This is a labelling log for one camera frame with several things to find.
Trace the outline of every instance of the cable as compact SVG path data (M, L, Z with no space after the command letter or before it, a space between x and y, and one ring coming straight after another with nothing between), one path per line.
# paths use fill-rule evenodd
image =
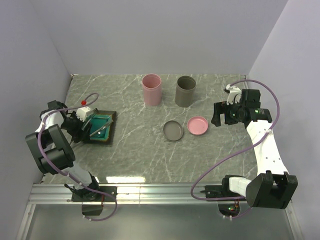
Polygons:
M233 82L232 84L230 84L230 86L233 86L235 84L238 84L238 83L243 83L243 82L252 82L252 83L256 83L256 84L259 84L261 86L263 86L264 88L266 88L270 93L271 95L273 96L274 100L275 100L275 104L276 104L276 117L275 117L275 120L274 122L272 123L272 125L270 126L269 130L272 130L274 128L274 126L277 124L278 120L279 120L279 116L280 116L280 105L279 105L279 101L278 101L278 98L277 96L275 95L275 93L267 86L265 85L264 83L260 82L260 81L257 81L257 80L252 80L252 79L243 79L243 80L239 80L239 81L236 81L236 82ZM225 158L223 158L221 161L217 162L216 164L214 164L209 170L207 170L206 172L204 172L195 182L194 184L192 185L191 187L191 196L194 198L194 199L198 199L198 200L202 200L202 201L221 201L221 200L236 200L236 199L244 199L245 197L243 196L236 196L236 197L213 197L213 198L205 198L205 197L198 197L198 196L195 196L194 194L194 189L195 187L197 186L197 184L206 176L208 175L213 169L215 169L217 166L219 166L220 164L224 163L225 161L227 161L228 159L231 159L239 154L242 154L250 149L253 149L255 148L256 146L258 146L259 144L261 144L265 139L266 137L268 136L269 132L266 132L263 137L258 141L256 142L255 144L252 144L251 146L249 147L246 147L245 149L243 150L240 150L240 151L237 151L235 153L232 153L230 154L229 156L226 156ZM244 213L236 216L237 218L243 216L244 214L246 214L247 212L249 212L249 209L247 211L245 211Z
M64 107L65 109L67 109L68 107L62 102L61 103L62 107Z
M41 127L41 130L40 130L39 133L38 133L37 144L38 144L39 150L40 150L43 158L47 161L47 163L48 163L57 173L59 173L59 174L61 174L61 175L63 175L63 176L68 176L70 179L72 179L73 181L75 181L77 184L81 185L84 189L87 189L87 190L89 190L89 191L91 191L91 192L93 192L93 193L97 193L97 194L104 195L104 196L106 196L106 197L111 197L111 198L114 200L114 203L115 203L115 205L114 205L114 210L112 211L112 213L111 213L109 216L106 216L106 217L100 218L100 219L93 219L93 218L90 218L90 217L88 217L88 216L85 216L85 217L84 217L84 218L88 219L89 221L99 222L99 221L107 220L107 219L111 218L111 217L115 214L115 212L116 212L116 210L117 210L117 208L118 208L118 203L117 203L116 198L115 198L114 196L112 196L111 194L108 194L108 193L106 193L106 192L98 191L98 190L95 190L95 189L91 189L91 188L83 185L83 184L82 184L75 176L73 176L71 173L66 173L66 172L61 171L61 170L60 170L59 168L57 168L57 166L54 165L54 163L48 158L48 156L46 155L46 153L45 153L45 151L44 151L44 149L43 149L43 147L42 147L42 144L41 144L41 135L42 135L42 133L43 133L45 127L46 127L46 124L45 124L45 123L46 123L46 120L47 120L47 118L48 118L51 114L54 114L54 113L57 113L57 112L63 112L63 111L76 110L76 109L79 109L79 108L87 107L87 106L93 104L95 101L97 101L97 99L98 99L98 97L99 97L99 94L98 94L97 92L93 92L93 93L89 94L84 100L86 101L86 100L87 100L88 98L90 98L92 95L96 95L96 98L95 98L93 101L91 101L91 102L89 102L89 103L87 103L87 104L85 104L85 105L78 106L78 107L57 109L57 110L53 110L53 111L47 113L47 114L44 116L44 118L42 119L42 121L41 121L42 127Z

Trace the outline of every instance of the white enclosure wall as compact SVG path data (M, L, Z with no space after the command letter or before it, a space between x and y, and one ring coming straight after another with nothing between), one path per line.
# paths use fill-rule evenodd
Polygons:
M52 100L70 84L45 27L28 0L0 5L0 239L17 235L33 182L40 172L25 143Z
M287 0L31 0L72 74L248 74Z
M249 73L279 97L274 134L282 160L298 178L293 203L306 240L320 239L319 12L319 0L289 0ZM263 107L274 112L272 97L262 94Z

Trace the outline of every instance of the gray marble surface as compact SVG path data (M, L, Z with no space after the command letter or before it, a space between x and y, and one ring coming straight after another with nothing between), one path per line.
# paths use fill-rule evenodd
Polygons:
M213 164L228 154L252 144L243 124L215 127L210 123L213 104L227 99L225 86L239 75L192 74L196 80L193 104L181 108L175 104L177 79L182 74L162 74L162 103L145 106L141 81L143 75L76 75L67 95L68 107L78 106L88 94L98 92L92 105L99 110L117 111L113 144L110 146L78 144L74 147L79 165L97 176L122 178L125 182L193 182ZM203 116L209 122L202 136L188 132L187 122ZM163 125L178 121L184 128L181 140L172 142L163 135ZM253 179L257 174L253 150L238 155L212 171L204 181L221 181L226 174ZM60 175L47 174L46 184L69 183Z

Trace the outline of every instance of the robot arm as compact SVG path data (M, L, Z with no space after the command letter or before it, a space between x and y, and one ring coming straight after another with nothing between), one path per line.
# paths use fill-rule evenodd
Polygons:
M49 112L65 107L63 103L58 101L49 102L48 109L41 113L40 118L42 120ZM42 147L54 165L63 172L72 174L81 182L82 185L74 182L73 188L67 184L65 186L84 200L95 200L99 196L94 192L84 189L83 186L98 190L99 185L94 176L74 162L75 154L61 129L66 130L72 136L74 142L84 142L90 138L92 126L90 117L94 114L94 110L91 110L87 106L81 107L72 113L65 113L64 111L55 112L46 119L45 129L41 138ZM42 125L34 133L26 136L25 140L39 170L43 174L50 173L55 175L57 172L43 158L38 148L37 140L41 127Z
M282 162L273 130L270 129L270 112L260 108L260 91L240 90L228 85L225 92L229 94L227 101L214 104L211 123L219 127L220 114L224 114L225 124L242 122L253 144L260 141L267 132L268 135L254 148L257 177L251 181L245 177L227 175L222 185L228 186L222 187L245 197L251 207L285 209L298 186L298 180L296 176L289 175Z

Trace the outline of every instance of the pink lid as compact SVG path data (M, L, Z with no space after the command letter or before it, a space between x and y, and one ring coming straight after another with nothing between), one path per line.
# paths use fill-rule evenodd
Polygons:
M202 116L194 116L187 123L189 132L193 135L202 135L208 129L208 121Z

